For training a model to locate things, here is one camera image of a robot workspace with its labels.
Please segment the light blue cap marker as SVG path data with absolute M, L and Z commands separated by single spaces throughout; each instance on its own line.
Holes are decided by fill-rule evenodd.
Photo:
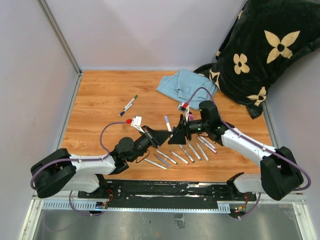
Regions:
M 188 147 L 190 148 L 190 150 L 193 152 L 193 154 L 196 156 L 196 158 L 200 161 L 202 158 L 200 157 L 200 155 L 197 153 L 197 151 L 194 149 L 194 147 L 190 144 L 187 143 Z

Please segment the lavender marker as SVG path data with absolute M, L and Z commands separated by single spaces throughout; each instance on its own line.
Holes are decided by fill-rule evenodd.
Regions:
M 158 160 L 160 160 L 163 164 L 165 164 L 168 168 L 171 167 L 171 165 L 170 165 L 169 163 L 167 163 L 167 162 L 166 162 L 163 158 L 161 158 L 159 155 L 154 154 L 154 156 L 155 156 Z

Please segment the grey blue cap marker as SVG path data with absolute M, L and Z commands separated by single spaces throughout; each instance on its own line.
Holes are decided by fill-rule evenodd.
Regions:
M 172 128 L 171 128 L 171 125 L 170 125 L 170 122 L 169 122 L 169 118 L 168 118 L 167 115 L 164 116 L 164 120 L 165 120 L 165 124 L 166 124 L 167 130 L 169 132 L 172 132 Z

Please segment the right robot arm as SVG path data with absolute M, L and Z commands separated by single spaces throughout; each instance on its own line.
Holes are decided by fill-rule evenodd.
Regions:
M 227 181 L 226 193 L 230 199 L 238 200 L 244 193 L 256 192 L 280 201 L 303 184 L 302 170 L 290 149 L 268 146 L 245 135 L 221 119 L 213 101 L 200 103 L 198 120 L 189 119 L 188 103 L 181 102 L 177 109 L 182 114 L 168 144 L 185 145 L 192 135 L 206 133 L 213 142 L 237 151 L 259 166 L 257 174 L 241 172 Z

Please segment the magenta cap marker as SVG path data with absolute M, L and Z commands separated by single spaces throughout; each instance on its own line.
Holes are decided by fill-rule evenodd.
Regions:
M 208 143 L 206 143 L 203 139 L 201 139 L 199 136 L 197 137 L 197 139 L 203 144 L 205 145 L 207 148 L 209 148 L 213 153 L 217 154 L 217 151 L 215 150 L 214 147 L 210 146 Z

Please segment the light green marker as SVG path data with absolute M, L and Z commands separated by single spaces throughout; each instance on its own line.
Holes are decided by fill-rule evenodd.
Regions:
M 157 167 L 159 167 L 159 168 L 161 168 L 161 169 L 164 169 L 164 170 L 167 170 L 167 169 L 168 169 L 167 167 L 162 166 L 162 165 L 160 165 L 160 164 L 158 164 L 158 163 L 156 163 L 156 162 L 154 162 L 154 161 L 152 161 L 152 160 L 149 160 L 149 159 L 147 159 L 147 158 L 145 158 L 144 161 L 146 161 L 146 162 L 148 162 L 148 163 L 150 163 L 150 164 L 152 164 L 152 165 L 154 165 L 154 166 L 157 166 Z

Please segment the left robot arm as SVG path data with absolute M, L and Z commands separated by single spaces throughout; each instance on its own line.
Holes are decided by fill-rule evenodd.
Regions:
M 123 137 L 114 150 L 104 155 L 80 156 L 59 148 L 31 167 L 30 186 L 41 199 L 61 191 L 81 191 L 101 198 L 107 193 L 107 185 L 99 180 L 99 175 L 122 173 L 128 169 L 128 163 L 142 157 L 150 147 L 159 148 L 171 134 L 145 125 L 138 139 Z

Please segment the green cap marker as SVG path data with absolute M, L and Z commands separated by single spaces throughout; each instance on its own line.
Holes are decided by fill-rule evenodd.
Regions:
M 161 152 L 161 151 L 159 151 L 159 150 L 156 150 L 156 152 L 159 153 L 160 155 L 162 155 L 163 157 L 165 157 L 166 159 L 170 160 L 173 164 L 178 165 L 178 163 L 177 163 L 175 160 L 173 160 L 172 158 L 170 158 L 170 157 L 169 157 L 168 155 L 166 155 L 165 153 L 163 153 L 163 152 Z

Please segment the white slim marker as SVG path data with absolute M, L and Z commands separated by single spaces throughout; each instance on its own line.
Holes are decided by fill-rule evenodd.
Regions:
M 204 152 L 204 150 L 203 150 L 203 148 L 201 147 L 201 145 L 200 145 L 198 142 L 196 143 L 196 145 L 197 145 L 198 149 L 200 150 L 201 154 L 203 155 L 204 159 L 205 159 L 206 161 L 209 161 L 209 158 L 208 158 L 208 156 L 206 155 L 206 153 Z

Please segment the red pink cap marker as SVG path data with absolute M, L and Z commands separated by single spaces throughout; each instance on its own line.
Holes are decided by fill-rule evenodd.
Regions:
M 177 153 L 175 153 L 174 151 L 170 151 L 172 153 L 173 156 L 175 156 L 176 158 L 178 158 L 179 160 L 181 160 L 183 163 L 185 163 L 186 165 L 189 165 L 189 162 L 187 160 L 185 160 L 184 158 L 182 158 L 180 155 L 178 155 Z

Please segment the pink marker pen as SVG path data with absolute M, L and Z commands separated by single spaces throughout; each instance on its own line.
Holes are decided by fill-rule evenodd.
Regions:
M 200 136 L 200 139 L 203 141 L 203 142 L 205 142 L 210 148 L 212 148 L 212 149 L 216 149 L 216 147 L 212 144 L 212 143 L 210 143 L 207 139 L 205 139 L 203 136 Z

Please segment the dark blue cap marker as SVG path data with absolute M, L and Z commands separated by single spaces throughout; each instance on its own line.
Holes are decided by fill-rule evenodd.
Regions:
M 191 160 L 192 163 L 195 163 L 195 160 L 191 157 L 191 155 L 187 152 L 187 150 L 179 144 L 179 147 L 182 149 L 182 151 L 186 154 L 186 156 Z

